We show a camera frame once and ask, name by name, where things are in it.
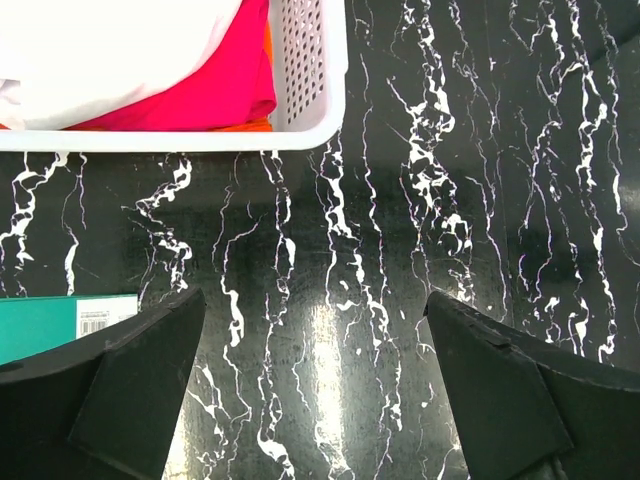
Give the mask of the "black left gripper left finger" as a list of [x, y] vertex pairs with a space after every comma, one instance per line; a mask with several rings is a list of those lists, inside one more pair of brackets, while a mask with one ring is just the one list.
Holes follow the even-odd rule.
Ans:
[[205, 310], [191, 287], [2, 365], [2, 478], [161, 478]]

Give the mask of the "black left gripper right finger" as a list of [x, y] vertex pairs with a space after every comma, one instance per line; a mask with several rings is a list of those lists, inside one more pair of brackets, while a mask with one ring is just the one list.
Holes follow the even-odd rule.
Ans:
[[472, 478], [638, 478], [637, 373], [562, 350], [439, 291], [425, 313]]

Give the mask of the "white t shirt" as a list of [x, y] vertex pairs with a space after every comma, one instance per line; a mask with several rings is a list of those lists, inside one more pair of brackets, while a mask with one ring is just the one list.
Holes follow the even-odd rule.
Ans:
[[1, 125], [59, 130], [163, 92], [215, 52], [237, 1], [4, 1]]

